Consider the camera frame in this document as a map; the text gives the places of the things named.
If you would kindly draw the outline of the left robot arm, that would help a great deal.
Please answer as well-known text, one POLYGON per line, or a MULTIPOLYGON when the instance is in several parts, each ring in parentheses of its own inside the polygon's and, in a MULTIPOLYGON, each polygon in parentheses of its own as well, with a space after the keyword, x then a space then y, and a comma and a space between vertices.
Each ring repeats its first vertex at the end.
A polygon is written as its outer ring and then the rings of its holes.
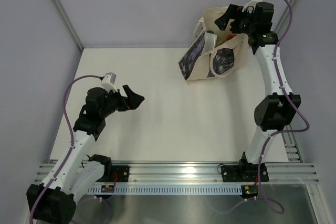
POLYGON ((145 98, 124 85, 125 96, 119 90, 91 88, 74 126, 70 143, 49 174, 27 189, 29 222, 70 223, 81 197, 96 181, 108 181, 113 175, 111 158, 94 154, 87 166, 78 168, 87 151, 97 142, 112 113, 137 109, 145 98))

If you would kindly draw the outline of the clear bottle black cap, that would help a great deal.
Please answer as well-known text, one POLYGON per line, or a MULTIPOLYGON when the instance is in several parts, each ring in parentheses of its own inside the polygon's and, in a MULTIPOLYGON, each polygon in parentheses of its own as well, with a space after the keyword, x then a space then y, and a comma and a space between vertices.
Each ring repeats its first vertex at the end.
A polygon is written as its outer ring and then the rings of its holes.
POLYGON ((208 52, 213 50, 216 47, 217 42, 217 35, 214 34, 212 31, 206 32, 204 35, 205 44, 203 51, 208 52))

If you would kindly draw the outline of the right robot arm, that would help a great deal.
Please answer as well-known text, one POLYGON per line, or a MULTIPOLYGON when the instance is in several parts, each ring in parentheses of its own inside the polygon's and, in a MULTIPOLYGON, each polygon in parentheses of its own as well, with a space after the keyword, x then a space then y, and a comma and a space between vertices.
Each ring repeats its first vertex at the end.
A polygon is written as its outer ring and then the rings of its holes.
POLYGON ((258 2, 254 7, 244 8, 230 4, 227 11, 215 20, 220 30, 230 26, 235 34, 246 34, 248 44, 259 63, 265 85, 265 98, 254 110, 257 125, 247 151, 234 165, 221 165, 224 182, 267 182, 269 181, 265 157, 272 138, 289 125, 301 104, 301 97, 293 94, 287 84, 282 68, 279 39, 271 31, 274 6, 258 2))

